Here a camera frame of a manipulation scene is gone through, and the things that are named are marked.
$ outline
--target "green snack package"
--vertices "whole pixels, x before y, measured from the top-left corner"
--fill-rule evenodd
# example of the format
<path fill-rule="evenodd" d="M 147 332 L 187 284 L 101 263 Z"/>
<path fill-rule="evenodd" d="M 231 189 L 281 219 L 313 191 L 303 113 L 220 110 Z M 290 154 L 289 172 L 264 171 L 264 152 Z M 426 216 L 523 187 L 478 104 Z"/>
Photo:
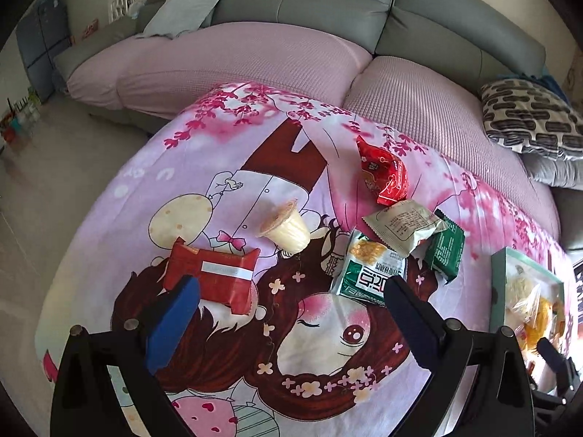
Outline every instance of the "green snack package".
<path fill-rule="evenodd" d="M 350 299 L 385 305 L 385 283 L 391 276 L 404 277 L 405 259 L 382 243 L 352 230 L 344 267 L 330 292 Z"/>
<path fill-rule="evenodd" d="M 458 277 L 466 237 L 463 230 L 441 210 L 435 210 L 435 214 L 445 221 L 448 228 L 433 237 L 425 253 L 425 262 L 431 269 L 444 274 L 446 284 L 449 284 Z"/>

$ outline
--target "metal screw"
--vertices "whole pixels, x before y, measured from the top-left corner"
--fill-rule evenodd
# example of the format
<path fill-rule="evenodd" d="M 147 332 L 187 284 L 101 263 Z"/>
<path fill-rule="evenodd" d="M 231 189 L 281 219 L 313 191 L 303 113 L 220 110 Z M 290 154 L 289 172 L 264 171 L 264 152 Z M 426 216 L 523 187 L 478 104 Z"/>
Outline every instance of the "metal screw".
<path fill-rule="evenodd" d="M 462 323 L 458 319 L 446 319 L 445 325 L 450 330 L 461 330 Z"/>
<path fill-rule="evenodd" d="M 69 334 L 73 335 L 74 337 L 78 337 L 79 335 L 81 335 L 82 331 L 83 327 L 81 325 L 73 325 L 69 330 Z"/>
<path fill-rule="evenodd" d="M 502 327 L 500 327 L 500 331 L 502 332 L 502 335 L 504 335 L 504 337 L 508 338 L 514 337 L 514 330 L 508 327 L 507 325 L 502 325 Z"/>
<path fill-rule="evenodd" d="M 140 325 L 140 323 L 138 322 L 137 319 L 128 319 L 124 322 L 124 328 L 126 330 L 136 330 L 136 328 L 138 328 L 138 325 Z"/>

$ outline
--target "cartoon girl hair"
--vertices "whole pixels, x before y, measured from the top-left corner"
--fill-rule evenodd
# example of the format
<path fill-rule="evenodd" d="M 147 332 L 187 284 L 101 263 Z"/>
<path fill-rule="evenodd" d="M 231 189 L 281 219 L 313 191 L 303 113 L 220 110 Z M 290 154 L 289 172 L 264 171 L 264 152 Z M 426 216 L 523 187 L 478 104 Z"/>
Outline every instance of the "cartoon girl hair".
<path fill-rule="evenodd" d="M 335 221 L 328 223 L 330 240 L 338 227 Z M 156 373 L 162 388 L 169 393 L 193 389 L 204 393 L 224 391 L 240 378 L 257 388 L 261 400 L 276 412 L 292 419 L 318 421 L 337 416 L 355 405 L 355 396 L 346 382 L 348 370 L 361 366 L 368 369 L 371 382 L 379 382 L 396 369 L 409 354 L 409 347 L 393 321 L 389 311 L 381 306 L 366 306 L 370 322 L 368 339 L 362 348 L 350 357 L 342 369 L 333 375 L 283 375 L 277 365 L 277 353 L 282 341 L 291 331 L 298 318 L 299 304 L 308 296 L 328 292 L 332 278 L 324 273 L 322 260 L 329 252 L 323 252 L 325 237 L 311 240 L 308 247 L 290 258 L 280 256 L 278 263 L 265 271 L 257 283 L 259 304 L 266 308 L 262 320 L 253 318 L 241 328 L 215 330 L 214 318 L 208 309 L 197 311 L 170 363 Z M 126 287 L 114 305 L 112 329 L 123 327 L 125 320 L 135 317 L 140 310 L 161 292 L 161 276 L 165 261 L 147 267 L 141 274 L 132 273 Z M 298 282 L 296 273 L 305 274 Z M 272 286 L 277 279 L 285 289 L 273 294 Z M 407 283 L 422 300 L 437 290 L 437 280 L 426 264 L 407 259 Z M 263 324 L 275 326 L 269 336 L 263 334 Z M 395 353 L 395 344 L 403 344 Z M 272 373 L 258 373 L 261 363 L 272 363 Z M 284 382 L 319 382 L 320 389 L 330 391 L 304 398 L 293 393 Z"/>

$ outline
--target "sofa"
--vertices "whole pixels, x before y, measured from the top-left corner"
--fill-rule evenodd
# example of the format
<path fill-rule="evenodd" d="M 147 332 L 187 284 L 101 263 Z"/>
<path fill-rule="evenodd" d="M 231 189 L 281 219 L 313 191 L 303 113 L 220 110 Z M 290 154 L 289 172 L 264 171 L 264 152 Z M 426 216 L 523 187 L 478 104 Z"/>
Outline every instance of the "sofa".
<path fill-rule="evenodd" d="M 519 155 L 486 137 L 479 88 L 500 75 L 540 77 L 546 54 L 481 0 L 220 0 L 198 31 L 136 37 L 164 1 L 56 58 L 71 98 L 155 133 L 218 83 L 303 93 L 434 147 L 537 220 L 574 262 L 583 257 L 583 228 L 569 215 L 579 193 L 535 182 Z"/>

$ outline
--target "white label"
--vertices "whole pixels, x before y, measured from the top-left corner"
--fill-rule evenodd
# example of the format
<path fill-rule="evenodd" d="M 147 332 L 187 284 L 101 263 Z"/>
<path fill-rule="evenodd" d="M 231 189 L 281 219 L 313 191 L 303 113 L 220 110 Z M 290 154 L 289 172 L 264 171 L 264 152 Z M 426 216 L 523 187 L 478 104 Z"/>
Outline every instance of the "white label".
<path fill-rule="evenodd" d="M 244 268 L 237 268 L 235 266 L 227 266 L 225 264 L 209 263 L 208 261 L 202 262 L 202 268 L 200 271 L 203 273 L 221 274 L 222 276 L 230 276 L 247 281 L 253 279 L 253 271 Z"/>

